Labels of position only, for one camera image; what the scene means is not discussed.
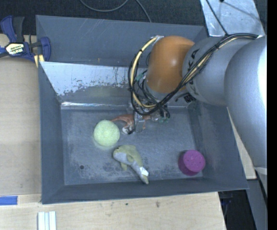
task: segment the tennis ball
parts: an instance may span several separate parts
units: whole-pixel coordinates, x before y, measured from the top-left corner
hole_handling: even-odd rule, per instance
[[[115,145],[120,137],[119,128],[109,120],[100,121],[94,129],[95,141],[104,147]]]

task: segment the magenta object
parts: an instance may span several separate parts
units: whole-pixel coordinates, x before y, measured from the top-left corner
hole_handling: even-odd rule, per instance
[[[188,150],[178,160],[179,169],[183,174],[193,176],[204,169],[206,161],[204,156],[196,150]]]

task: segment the yellow cable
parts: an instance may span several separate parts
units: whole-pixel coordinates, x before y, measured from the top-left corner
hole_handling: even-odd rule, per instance
[[[153,37],[151,40],[149,40],[149,41],[140,49],[140,51],[138,52],[138,54],[135,56],[135,59],[134,59],[133,64],[132,64],[131,75],[130,75],[130,85],[131,85],[131,86],[133,85],[133,82],[134,82],[134,73],[135,73],[135,69],[136,69],[136,67],[137,67],[138,60],[139,60],[140,56],[142,55],[142,53],[144,52],[144,50],[145,50],[150,44],[152,44],[155,40],[157,40],[157,37]],[[143,103],[138,99],[138,97],[135,95],[134,92],[132,92],[132,95],[133,95],[134,100],[135,100],[140,106],[146,107],[146,108],[156,107],[156,105],[145,105],[145,104],[143,104]]]

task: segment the table surface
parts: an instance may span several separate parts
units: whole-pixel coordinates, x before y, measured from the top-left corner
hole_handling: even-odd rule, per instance
[[[0,34],[0,45],[7,42],[7,37]],[[250,158],[237,134],[236,139],[246,177],[253,179]],[[56,211],[57,229],[65,230],[226,229],[217,193],[55,205],[42,205],[40,200],[40,194],[19,195],[18,205],[0,206],[0,230],[36,229],[39,211]]]

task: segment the gray bin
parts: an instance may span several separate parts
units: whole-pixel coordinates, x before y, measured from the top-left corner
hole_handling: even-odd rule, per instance
[[[136,145],[149,185],[130,168],[121,169],[114,149],[101,150],[92,139],[97,122],[129,111],[127,67],[144,43],[155,35],[197,42],[207,36],[202,26],[51,16],[37,16],[36,22],[37,37],[48,36],[52,45],[50,62],[38,70],[44,204],[248,188],[224,107],[171,101],[168,123],[149,120],[141,133],[121,134],[116,146]],[[178,169],[178,157],[188,149],[206,159],[194,177]]]

